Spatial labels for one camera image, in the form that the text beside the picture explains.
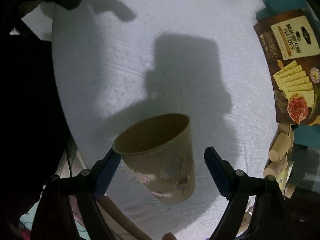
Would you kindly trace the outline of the brown paper cup with cartoons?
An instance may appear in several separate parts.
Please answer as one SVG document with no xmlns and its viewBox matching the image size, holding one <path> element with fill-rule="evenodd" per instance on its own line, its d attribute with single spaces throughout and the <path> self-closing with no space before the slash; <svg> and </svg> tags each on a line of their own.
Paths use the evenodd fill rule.
<svg viewBox="0 0 320 240">
<path fill-rule="evenodd" d="M 161 203 L 184 202 L 195 191 L 189 116 L 148 118 L 118 135 L 112 148 Z"/>
</svg>

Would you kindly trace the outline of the yellow tissue pack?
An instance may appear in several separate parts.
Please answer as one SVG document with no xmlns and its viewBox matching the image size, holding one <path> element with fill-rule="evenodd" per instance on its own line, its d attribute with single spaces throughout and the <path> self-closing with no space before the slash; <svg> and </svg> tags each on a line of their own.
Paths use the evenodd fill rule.
<svg viewBox="0 0 320 240">
<path fill-rule="evenodd" d="M 283 195 L 285 195 L 286 185 L 287 185 L 287 182 L 289 181 L 290 174 L 293 169 L 293 165 L 294 165 L 294 162 L 289 160 L 287 163 L 287 168 L 285 168 L 282 172 L 280 172 L 280 174 L 278 174 L 278 176 L 276 177 L 276 181 L 279 184 L 279 188 Z"/>
</svg>

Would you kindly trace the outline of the brown cracker box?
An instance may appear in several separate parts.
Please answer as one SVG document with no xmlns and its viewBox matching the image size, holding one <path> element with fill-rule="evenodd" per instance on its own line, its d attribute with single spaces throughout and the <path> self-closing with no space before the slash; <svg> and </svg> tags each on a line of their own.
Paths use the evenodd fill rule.
<svg viewBox="0 0 320 240">
<path fill-rule="evenodd" d="M 319 37 L 307 15 L 284 12 L 254 30 L 270 72 L 277 122 L 319 125 Z"/>
</svg>

